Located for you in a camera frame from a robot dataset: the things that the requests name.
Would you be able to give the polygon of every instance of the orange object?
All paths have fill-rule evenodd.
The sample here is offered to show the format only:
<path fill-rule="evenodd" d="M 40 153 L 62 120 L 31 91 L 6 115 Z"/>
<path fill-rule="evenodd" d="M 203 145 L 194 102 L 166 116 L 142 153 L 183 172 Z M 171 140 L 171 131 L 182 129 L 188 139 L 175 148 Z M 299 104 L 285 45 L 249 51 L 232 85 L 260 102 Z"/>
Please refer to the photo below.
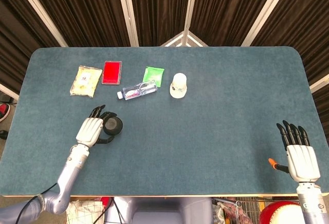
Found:
<path fill-rule="evenodd" d="M 226 218 L 225 218 L 225 224 L 231 224 L 231 220 L 230 220 L 229 217 L 226 217 Z"/>
<path fill-rule="evenodd" d="M 272 159 L 272 158 L 268 158 L 268 162 L 269 162 L 269 164 L 271 164 L 272 168 L 274 168 L 276 170 L 275 166 L 278 163 L 276 161 L 274 161 L 274 159 Z"/>

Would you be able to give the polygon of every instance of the dark curtain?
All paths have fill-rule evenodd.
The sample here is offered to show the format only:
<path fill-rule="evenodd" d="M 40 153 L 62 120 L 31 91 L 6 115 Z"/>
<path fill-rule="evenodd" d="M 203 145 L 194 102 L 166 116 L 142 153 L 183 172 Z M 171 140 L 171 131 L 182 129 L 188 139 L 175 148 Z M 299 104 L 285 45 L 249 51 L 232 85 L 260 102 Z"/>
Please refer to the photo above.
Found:
<path fill-rule="evenodd" d="M 195 0 L 190 31 L 209 46 L 240 46 L 266 0 Z"/>
<path fill-rule="evenodd" d="M 184 30 L 188 0 L 133 0 L 140 46 L 160 46 Z"/>
<path fill-rule="evenodd" d="M 329 145 L 329 84 L 314 92 L 313 99 Z"/>
<path fill-rule="evenodd" d="M 71 47 L 130 46 L 120 0 L 40 0 Z"/>
<path fill-rule="evenodd" d="M 0 0 L 0 83 L 17 94 L 32 53 L 59 44 L 27 0 Z"/>
<path fill-rule="evenodd" d="M 292 46 L 309 84 L 329 74 L 329 0 L 280 0 L 253 46 Z"/>

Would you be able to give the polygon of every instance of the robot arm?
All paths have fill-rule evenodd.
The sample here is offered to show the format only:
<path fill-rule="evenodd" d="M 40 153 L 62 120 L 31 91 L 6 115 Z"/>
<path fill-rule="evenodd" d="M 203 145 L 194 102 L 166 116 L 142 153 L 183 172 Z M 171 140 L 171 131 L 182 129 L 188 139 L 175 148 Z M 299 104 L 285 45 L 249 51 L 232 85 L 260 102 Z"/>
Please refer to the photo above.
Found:
<path fill-rule="evenodd" d="M 99 139 L 103 127 L 103 119 L 99 118 L 99 115 L 104 107 L 105 105 L 95 108 L 90 117 L 83 122 L 76 137 L 78 144 L 71 148 L 65 166 L 57 180 L 59 193 L 48 191 L 38 195 L 25 207 L 19 223 L 31 223 L 37 220 L 42 211 L 61 214 L 66 210 L 72 186 L 89 155 L 89 148 L 95 145 Z M 0 223 L 16 223 L 26 204 L 27 202 L 22 202 L 0 209 Z"/>
<path fill-rule="evenodd" d="M 317 157 L 310 146 L 304 128 L 294 126 L 285 120 L 285 128 L 277 124 L 286 150 L 288 166 L 277 164 L 269 159 L 276 170 L 289 173 L 294 181 L 299 183 L 297 194 L 306 224 L 329 223 L 329 216 L 323 201 L 320 187 L 315 182 L 320 178 Z"/>

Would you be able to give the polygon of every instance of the black cable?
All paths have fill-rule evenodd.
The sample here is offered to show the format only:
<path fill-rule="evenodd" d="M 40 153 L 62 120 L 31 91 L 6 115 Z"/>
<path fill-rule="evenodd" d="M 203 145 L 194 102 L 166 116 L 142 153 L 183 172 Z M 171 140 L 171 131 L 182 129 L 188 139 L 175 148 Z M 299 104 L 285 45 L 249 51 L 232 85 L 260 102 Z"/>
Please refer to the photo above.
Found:
<path fill-rule="evenodd" d="M 55 184 L 53 184 L 51 187 L 49 187 L 47 190 L 45 190 L 44 192 L 42 192 L 41 193 L 41 195 L 42 194 L 45 194 L 46 192 L 48 192 L 50 189 L 52 189 L 55 185 L 57 185 L 57 183 L 55 183 Z M 19 222 L 19 220 L 20 220 L 20 217 L 21 217 L 21 215 L 22 215 L 22 213 L 23 213 L 23 211 L 27 208 L 27 206 L 33 201 L 33 200 L 35 200 L 36 198 L 37 198 L 38 196 L 34 196 L 34 197 L 32 197 L 25 205 L 24 205 L 24 207 L 21 209 L 21 211 L 20 211 L 20 214 L 18 215 L 18 217 L 17 217 L 17 220 L 16 220 L 16 223 L 15 224 L 18 224 L 18 222 Z"/>
<path fill-rule="evenodd" d="M 113 198 L 113 203 L 114 203 L 114 206 L 115 206 L 115 208 L 117 209 L 117 212 L 118 212 L 118 215 L 119 215 L 119 219 L 120 219 L 120 224 L 122 224 L 122 220 L 121 220 L 121 213 L 120 213 L 120 210 L 119 210 L 119 208 L 118 208 L 118 206 L 117 206 L 117 203 L 114 201 L 114 198 Z"/>
<path fill-rule="evenodd" d="M 109 202 L 108 206 L 106 206 L 106 208 L 104 209 L 104 211 L 102 212 L 102 214 L 100 214 L 97 219 L 94 221 L 93 224 L 96 224 L 96 222 L 103 216 L 103 214 L 105 214 L 105 212 L 109 209 L 109 207 L 111 206 L 112 202 L 113 202 L 113 199 L 111 199 L 111 202 Z"/>
<path fill-rule="evenodd" d="M 8 105 L 16 105 L 17 102 L 1 102 L 2 104 L 8 104 Z"/>

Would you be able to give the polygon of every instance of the plastic bottle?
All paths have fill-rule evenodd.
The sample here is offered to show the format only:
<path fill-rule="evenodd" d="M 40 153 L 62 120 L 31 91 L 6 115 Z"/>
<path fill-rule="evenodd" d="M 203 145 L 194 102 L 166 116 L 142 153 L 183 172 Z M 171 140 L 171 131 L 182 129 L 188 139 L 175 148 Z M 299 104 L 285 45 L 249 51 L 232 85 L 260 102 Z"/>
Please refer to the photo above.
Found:
<path fill-rule="evenodd" d="M 136 84 L 134 86 L 125 87 L 122 91 L 119 91 L 117 95 L 119 99 L 125 98 L 126 100 L 129 100 L 135 97 L 144 96 L 157 90 L 158 87 L 156 86 L 155 81 L 151 80 Z"/>

